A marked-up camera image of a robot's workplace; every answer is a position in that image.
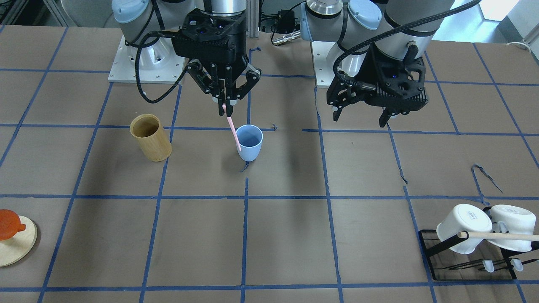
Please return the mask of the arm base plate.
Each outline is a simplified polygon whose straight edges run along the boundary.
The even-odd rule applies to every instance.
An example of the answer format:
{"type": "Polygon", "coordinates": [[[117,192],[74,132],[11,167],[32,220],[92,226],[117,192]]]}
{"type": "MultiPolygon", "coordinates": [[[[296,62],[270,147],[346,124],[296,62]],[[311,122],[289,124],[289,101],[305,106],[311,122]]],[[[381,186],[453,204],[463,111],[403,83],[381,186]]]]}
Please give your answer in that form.
{"type": "MultiPolygon", "coordinates": [[[[109,82],[136,83],[135,56],[137,49],[120,40],[109,82]]],[[[170,39],[160,38],[156,44],[143,48],[139,61],[140,81],[143,84],[173,84],[183,71],[187,58],[176,55],[170,39]]]]}
{"type": "MultiPolygon", "coordinates": [[[[333,65],[335,60],[343,53],[337,42],[311,42],[312,62],[314,65],[316,87],[329,88],[335,73],[333,65]]],[[[362,54],[351,54],[339,63],[338,70],[345,71],[349,76],[354,77],[360,71],[366,52],[362,54]]]]}

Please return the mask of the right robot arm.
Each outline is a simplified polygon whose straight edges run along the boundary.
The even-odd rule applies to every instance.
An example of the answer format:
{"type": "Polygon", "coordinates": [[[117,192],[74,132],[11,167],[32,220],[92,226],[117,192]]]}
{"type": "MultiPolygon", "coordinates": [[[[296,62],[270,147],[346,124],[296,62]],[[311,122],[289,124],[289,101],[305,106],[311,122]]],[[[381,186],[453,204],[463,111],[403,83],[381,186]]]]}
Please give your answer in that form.
{"type": "Polygon", "coordinates": [[[246,0],[114,0],[112,10],[125,44],[134,47],[134,77],[142,98],[155,104],[140,81],[142,52],[170,40],[175,55],[187,58],[179,78],[189,73],[218,105],[219,115],[231,117],[261,77],[248,59],[246,0]]]}

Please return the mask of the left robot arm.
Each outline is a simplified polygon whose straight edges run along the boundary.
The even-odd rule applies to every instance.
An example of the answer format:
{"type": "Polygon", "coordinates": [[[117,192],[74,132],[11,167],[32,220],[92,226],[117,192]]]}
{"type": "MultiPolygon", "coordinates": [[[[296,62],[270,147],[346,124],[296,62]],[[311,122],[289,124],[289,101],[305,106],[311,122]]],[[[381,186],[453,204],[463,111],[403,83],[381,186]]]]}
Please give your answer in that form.
{"type": "Polygon", "coordinates": [[[423,53],[442,19],[405,29],[355,50],[333,69],[337,58],[370,38],[450,10],[452,0],[307,0],[301,5],[300,32],[312,44],[316,86],[337,121],[357,102],[383,108],[379,126],[391,117],[419,111],[428,102],[423,53]]]}

